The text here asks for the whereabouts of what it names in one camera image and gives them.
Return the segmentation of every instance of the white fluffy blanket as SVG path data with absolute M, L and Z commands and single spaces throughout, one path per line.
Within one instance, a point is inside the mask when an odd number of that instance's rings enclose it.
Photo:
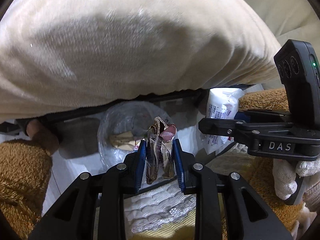
M 266 82 L 279 48 L 243 0 L 15 0 L 0 22 L 0 121 Z

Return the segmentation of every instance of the plastic wrap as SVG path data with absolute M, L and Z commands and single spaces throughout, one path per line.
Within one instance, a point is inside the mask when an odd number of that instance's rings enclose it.
M 172 179 L 174 164 L 172 143 L 177 134 L 174 124 L 169 126 L 156 117 L 154 124 L 148 130 L 146 182 L 152 184 L 157 179 Z
M 104 171 L 123 162 L 125 156 L 131 152 L 113 147 L 110 136 L 131 131 L 134 138 L 147 138 L 148 129 L 154 124 L 154 118 L 157 116 L 167 124 L 172 123 L 172 119 L 164 110 L 149 102 L 123 102 L 106 111 L 98 129 L 98 145 Z

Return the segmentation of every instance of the white packet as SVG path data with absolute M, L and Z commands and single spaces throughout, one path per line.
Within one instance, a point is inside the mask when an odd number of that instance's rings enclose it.
M 210 89 L 207 103 L 207 118 L 234 119 L 238 112 L 238 99 L 244 95 L 240 88 L 213 88 Z M 206 135 L 203 140 L 207 154 L 222 150 L 233 141 L 232 137 Z

